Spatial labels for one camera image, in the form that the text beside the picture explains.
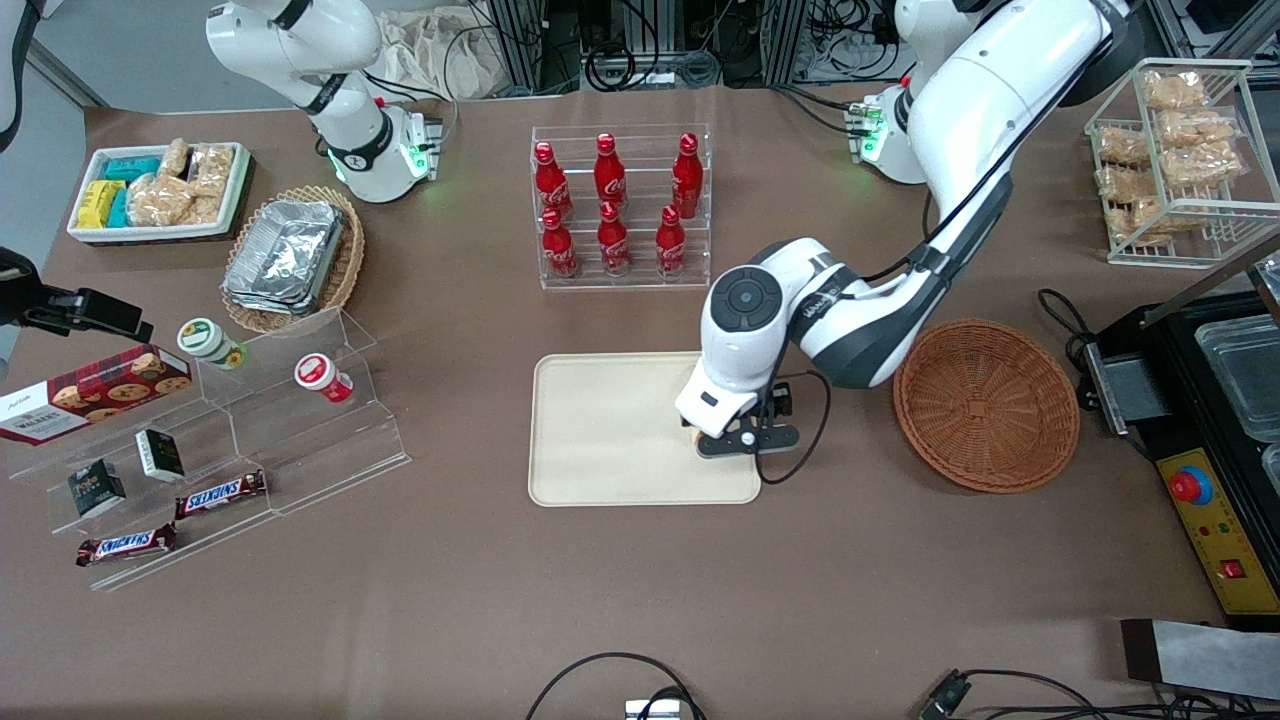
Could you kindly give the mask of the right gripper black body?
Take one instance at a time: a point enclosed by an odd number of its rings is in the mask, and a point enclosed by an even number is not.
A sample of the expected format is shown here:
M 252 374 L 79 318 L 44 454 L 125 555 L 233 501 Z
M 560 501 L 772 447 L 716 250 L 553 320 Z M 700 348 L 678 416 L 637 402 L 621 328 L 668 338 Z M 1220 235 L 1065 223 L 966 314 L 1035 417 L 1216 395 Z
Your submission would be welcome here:
M 45 307 L 47 291 L 35 264 L 1 246 L 1 324 L 33 327 L 29 314 Z

